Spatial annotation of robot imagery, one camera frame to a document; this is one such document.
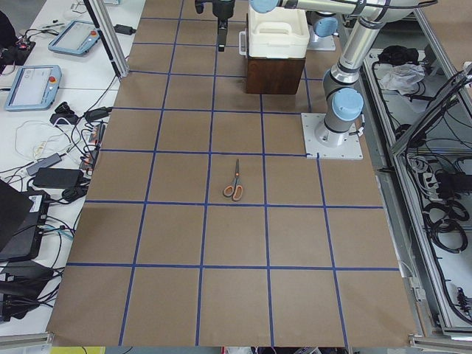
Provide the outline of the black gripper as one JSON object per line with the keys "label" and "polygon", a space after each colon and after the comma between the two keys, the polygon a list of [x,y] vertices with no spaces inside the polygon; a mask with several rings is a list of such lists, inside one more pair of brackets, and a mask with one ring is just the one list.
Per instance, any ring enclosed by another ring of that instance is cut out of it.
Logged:
{"label": "black gripper", "polygon": [[234,15],[234,8],[235,0],[214,0],[212,2],[212,13],[218,18],[217,45],[219,52],[223,52],[226,48],[228,19]]}

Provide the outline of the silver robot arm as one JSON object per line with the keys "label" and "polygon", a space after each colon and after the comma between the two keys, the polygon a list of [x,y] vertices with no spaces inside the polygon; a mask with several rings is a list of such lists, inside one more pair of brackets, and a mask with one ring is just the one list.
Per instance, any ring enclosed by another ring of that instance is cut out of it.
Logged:
{"label": "silver robot arm", "polygon": [[336,50],[334,35],[339,22],[334,13],[281,7],[268,13],[248,10],[248,28],[238,35],[241,55],[303,58],[308,50]]}
{"label": "silver robot arm", "polygon": [[361,115],[364,99],[353,85],[378,33],[386,23],[401,20],[413,10],[436,4],[436,1],[250,1],[258,13],[269,13],[276,7],[286,9],[355,15],[357,22],[339,60],[324,76],[327,100],[324,120],[315,128],[316,140],[329,148],[341,146],[349,136],[352,124]]}

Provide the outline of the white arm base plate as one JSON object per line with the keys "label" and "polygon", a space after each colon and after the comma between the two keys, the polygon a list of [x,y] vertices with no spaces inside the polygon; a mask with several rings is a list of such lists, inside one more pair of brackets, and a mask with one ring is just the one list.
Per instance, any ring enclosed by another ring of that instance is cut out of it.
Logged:
{"label": "white arm base plate", "polygon": [[320,37],[314,32],[313,28],[310,28],[310,39],[307,50],[334,52],[336,50],[334,36],[328,35],[326,37]]}
{"label": "white arm base plate", "polygon": [[302,113],[301,118],[307,159],[363,159],[354,122],[347,132],[334,133],[325,126],[325,114]]}

